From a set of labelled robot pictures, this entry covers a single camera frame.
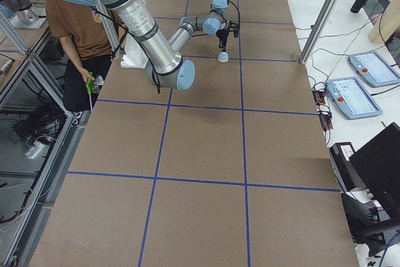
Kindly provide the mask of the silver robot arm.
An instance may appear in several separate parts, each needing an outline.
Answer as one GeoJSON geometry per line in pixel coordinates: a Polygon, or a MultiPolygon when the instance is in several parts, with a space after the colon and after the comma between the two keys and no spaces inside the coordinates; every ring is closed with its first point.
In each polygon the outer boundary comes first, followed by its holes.
{"type": "Polygon", "coordinates": [[[196,75],[194,63],[183,59],[180,50],[196,31],[215,35],[226,29],[227,0],[213,0],[208,14],[181,19],[180,26],[171,39],[166,39],[143,0],[64,0],[87,6],[101,1],[114,11],[128,28],[129,33],[148,56],[147,80],[157,88],[189,89],[196,75]]]}

